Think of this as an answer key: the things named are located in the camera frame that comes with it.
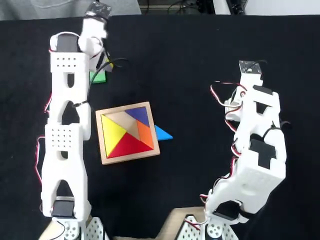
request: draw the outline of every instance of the wooden puzzle frame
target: wooden puzzle frame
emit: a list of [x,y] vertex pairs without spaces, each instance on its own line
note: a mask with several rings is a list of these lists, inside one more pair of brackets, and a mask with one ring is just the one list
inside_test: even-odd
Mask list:
[[[139,152],[139,153],[133,153],[133,154],[125,155],[125,156],[117,156],[117,157],[107,158],[101,115],[113,114],[113,113],[123,112],[123,111],[129,110],[129,109],[135,109],[135,108],[141,108],[141,107],[145,107],[146,112],[147,112],[149,128],[151,131],[151,136],[152,136],[152,141],[153,141],[153,150]],[[113,108],[108,108],[108,109],[103,109],[103,110],[97,110],[95,112],[95,116],[96,116],[96,125],[97,125],[97,130],[98,130],[98,137],[99,137],[101,162],[103,165],[114,164],[114,163],[134,160],[134,159],[141,159],[141,158],[151,157],[151,156],[155,156],[155,155],[160,154],[154,119],[152,117],[151,107],[150,107],[150,103],[148,101],[130,104],[130,105],[126,105],[126,106],[118,106],[118,107],[113,107]]]

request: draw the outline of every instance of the purple triangle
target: purple triangle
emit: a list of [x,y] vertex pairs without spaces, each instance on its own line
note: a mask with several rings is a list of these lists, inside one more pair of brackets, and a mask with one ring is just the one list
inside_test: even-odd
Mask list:
[[132,108],[124,111],[134,119],[139,120],[144,125],[147,125],[149,127],[148,114],[145,106]]

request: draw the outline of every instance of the white wire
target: white wire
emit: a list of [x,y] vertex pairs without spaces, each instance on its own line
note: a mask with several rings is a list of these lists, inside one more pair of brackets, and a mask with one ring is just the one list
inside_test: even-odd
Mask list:
[[72,32],[72,31],[62,31],[62,32],[57,33],[56,36],[59,37],[61,34],[72,34],[72,35],[75,35],[80,38],[79,34]]

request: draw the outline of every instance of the red triangle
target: red triangle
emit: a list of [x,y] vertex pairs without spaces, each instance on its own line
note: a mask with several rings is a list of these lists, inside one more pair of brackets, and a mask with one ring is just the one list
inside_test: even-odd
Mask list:
[[112,152],[109,154],[109,158],[115,158],[130,154],[142,153],[145,151],[153,150],[148,145],[139,141],[129,133],[125,133]]

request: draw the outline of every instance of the yellow triangle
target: yellow triangle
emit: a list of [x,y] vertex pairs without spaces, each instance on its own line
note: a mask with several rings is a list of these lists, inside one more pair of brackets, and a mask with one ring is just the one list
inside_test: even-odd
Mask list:
[[108,156],[125,135],[126,130],[104,115],[101,115],[101,121],[105,152],[106,156]]

